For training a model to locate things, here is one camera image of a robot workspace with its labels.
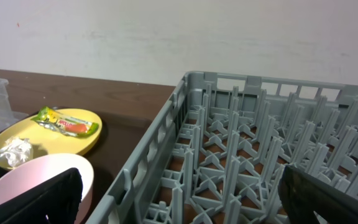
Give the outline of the green orange snack wrapper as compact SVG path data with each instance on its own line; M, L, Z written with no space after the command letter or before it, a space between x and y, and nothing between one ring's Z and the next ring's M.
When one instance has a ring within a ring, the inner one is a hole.
M47 106L43 107L31 120L45 129L75 138L87 138L99 129L98 123L63 114Z

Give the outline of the white tissue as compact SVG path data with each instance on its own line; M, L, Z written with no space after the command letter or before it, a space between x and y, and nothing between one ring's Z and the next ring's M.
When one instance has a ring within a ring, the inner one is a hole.
M28 138L9 138L5 141L4 146L0 148L0 160L6 160L9 167L13 169L33 158L34 149Z

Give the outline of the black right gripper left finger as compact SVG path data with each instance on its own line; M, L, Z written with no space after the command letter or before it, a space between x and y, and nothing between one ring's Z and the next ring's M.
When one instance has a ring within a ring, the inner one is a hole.
M0 224L74 224L82 190L83 183L79 170L69 168L0 204Z

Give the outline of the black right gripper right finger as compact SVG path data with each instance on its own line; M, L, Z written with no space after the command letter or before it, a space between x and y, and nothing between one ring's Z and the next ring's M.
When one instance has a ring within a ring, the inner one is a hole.
M358 223L358 200L295 166L285 166L278 194L291 223Z

